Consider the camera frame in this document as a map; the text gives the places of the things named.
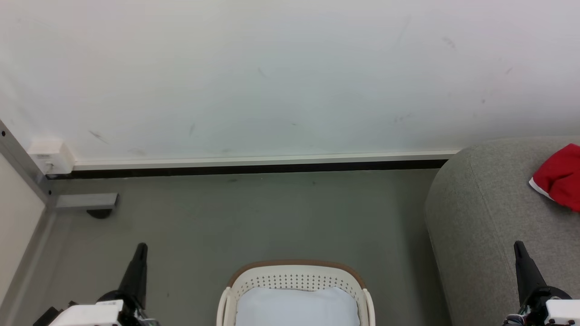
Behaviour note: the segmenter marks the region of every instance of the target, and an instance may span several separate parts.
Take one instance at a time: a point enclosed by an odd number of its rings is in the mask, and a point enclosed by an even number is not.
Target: gray floor
[[[93,303],[149,245],[147,311],[164,326],[214,325],[229,277],[257,260],[355,268],[378,325],[449,325],[423,222],[436,170],[59,181],[61,193],[119,192],[106,220],[61,213],[18,324],[49,306]]]

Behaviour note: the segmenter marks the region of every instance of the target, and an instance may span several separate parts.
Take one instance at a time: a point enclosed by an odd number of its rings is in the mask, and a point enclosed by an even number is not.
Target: white plastic basket
[[[319,260],[272,260],[237,271],[222,293],[216,326],[234,326],[238,300],[252,288],[316,291],[338,287],[357,302],[361,326],[375,326],[375,308],[362,278],[346,265]]]

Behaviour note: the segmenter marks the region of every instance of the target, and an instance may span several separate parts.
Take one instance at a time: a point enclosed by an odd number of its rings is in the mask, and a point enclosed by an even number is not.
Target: santa hat
[[[560,205],[580,212],[580,146],[569,144],[534,173],[530,186]]]

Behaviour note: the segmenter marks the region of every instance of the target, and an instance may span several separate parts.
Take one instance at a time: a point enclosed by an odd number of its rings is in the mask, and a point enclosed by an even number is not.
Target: gray fabric upholstery
[[[453,325],[501,325],[519,308],[513,243],[524,241],[549,285],[580,299],[580,215],[528,181],[576,137],[469,147],[437,174],[425,213]]]

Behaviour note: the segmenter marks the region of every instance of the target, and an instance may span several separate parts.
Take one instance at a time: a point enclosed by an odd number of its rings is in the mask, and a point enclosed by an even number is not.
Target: white electrical outlet box
[[[59,175],[73,171],[75,159],[61,140],[33,142],[28,155],[44,174]]]

